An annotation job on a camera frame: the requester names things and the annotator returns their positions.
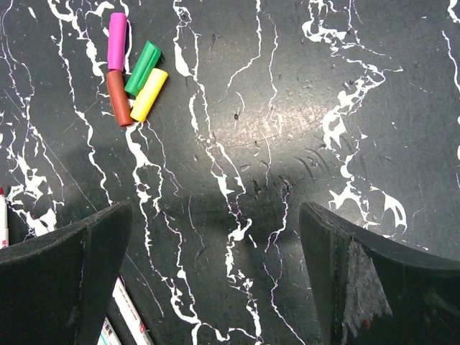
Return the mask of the white pen pink tip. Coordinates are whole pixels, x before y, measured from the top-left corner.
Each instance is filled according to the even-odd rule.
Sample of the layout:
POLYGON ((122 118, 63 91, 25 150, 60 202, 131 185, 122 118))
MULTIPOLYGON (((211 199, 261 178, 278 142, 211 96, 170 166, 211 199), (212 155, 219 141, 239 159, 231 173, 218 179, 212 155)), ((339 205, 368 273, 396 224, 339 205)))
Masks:
POLYGON ((98 338, 98 345, 121 345, 119 337, 116 335, 114 328, 110 321, 105 317, 100 336, 98 338))

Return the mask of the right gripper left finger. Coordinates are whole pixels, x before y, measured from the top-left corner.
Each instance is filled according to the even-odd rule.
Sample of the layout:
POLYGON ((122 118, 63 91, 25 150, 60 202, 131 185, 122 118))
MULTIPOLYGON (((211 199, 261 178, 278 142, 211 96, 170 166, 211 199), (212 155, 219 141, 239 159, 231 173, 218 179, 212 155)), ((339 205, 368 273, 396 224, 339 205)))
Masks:
POLYGON ((96 344, 132 232, 119 202, 1 250, 2 344, 96 344))

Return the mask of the green pen cap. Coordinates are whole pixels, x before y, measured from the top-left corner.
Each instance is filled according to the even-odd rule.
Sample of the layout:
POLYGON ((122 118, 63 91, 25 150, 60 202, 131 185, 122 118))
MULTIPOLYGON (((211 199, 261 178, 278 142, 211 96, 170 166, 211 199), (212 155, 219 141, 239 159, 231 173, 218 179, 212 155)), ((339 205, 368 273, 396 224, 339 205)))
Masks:
POLYGON ((161 50, 150 41, 146 41, 145 46, 134 70, 125 85, 125 91, 130 95, 137 96, 144 88, 152 69, 156 66, 161 57, 161 50))

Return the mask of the yellow pen cap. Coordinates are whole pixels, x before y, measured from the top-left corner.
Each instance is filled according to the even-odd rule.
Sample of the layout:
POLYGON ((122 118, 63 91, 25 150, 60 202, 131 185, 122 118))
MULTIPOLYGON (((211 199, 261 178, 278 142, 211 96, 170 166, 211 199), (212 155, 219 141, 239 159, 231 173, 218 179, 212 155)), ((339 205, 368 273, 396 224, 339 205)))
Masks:
POLYGON ((130 113, 130 117, 138 122, 146 120, 150 109, 159 95, 168 73, 158 68, 153 68, 144 87, 139 92, 130 113))

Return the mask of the white pen green tip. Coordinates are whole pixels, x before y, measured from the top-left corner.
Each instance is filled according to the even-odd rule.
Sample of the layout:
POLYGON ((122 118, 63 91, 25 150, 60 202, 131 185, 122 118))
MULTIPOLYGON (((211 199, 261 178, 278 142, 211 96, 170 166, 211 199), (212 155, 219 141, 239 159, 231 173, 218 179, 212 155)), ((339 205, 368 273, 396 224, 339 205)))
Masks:
POLYGON ((119 312, 136 344, 153 345, 154 342, 150 338, 150 335, 148 334, 137 309, 134 307, 134 304, 120 277, 117 277, 116 279, 112 297, 114 298, 115 304, 118 307, 119 312))

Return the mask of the pink pen cap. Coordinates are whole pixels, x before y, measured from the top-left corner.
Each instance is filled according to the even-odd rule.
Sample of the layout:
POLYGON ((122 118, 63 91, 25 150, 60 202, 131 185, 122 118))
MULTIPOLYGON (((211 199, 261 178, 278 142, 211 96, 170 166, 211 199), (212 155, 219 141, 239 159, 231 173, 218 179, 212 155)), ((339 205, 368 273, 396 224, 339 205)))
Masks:
POLYGON ((126 14, 121 12, 112 13, 109 22, 109 39, 107 51, 107 61, 109 70, 123 71, 126 33, 126 14))

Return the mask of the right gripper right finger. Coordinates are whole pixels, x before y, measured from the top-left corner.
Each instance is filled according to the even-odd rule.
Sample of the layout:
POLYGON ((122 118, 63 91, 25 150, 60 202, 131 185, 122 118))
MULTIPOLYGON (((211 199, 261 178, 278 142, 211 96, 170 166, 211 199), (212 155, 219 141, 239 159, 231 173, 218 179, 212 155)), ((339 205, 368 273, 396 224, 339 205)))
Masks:
POLYGON ((366 230, 314 202, 300 239, 325 344, 457 344, 459 263, 366 230))

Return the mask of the brown pen cap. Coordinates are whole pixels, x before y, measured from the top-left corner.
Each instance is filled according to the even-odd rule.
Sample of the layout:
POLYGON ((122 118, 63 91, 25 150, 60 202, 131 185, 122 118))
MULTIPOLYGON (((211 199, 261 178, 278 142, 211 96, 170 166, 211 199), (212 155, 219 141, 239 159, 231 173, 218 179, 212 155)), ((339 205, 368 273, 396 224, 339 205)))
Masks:
POLYGON ((130 116, 131 110, 127 94, 124 90, 124 80, 120 70, 111 70, 106 75, 106 86, 114 112, 114 116, 121 127, 128 127, 133 124, 130 116))

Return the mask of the white pen red tip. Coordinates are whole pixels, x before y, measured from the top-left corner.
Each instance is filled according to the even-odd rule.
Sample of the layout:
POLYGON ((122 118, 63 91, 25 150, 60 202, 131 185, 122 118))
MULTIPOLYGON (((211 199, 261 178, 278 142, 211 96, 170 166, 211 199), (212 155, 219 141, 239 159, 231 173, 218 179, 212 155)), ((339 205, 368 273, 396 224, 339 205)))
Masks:
POLYGON ((9 246, 8 207, 3 188, 0 191, 0 240, 2 249, 9 246))

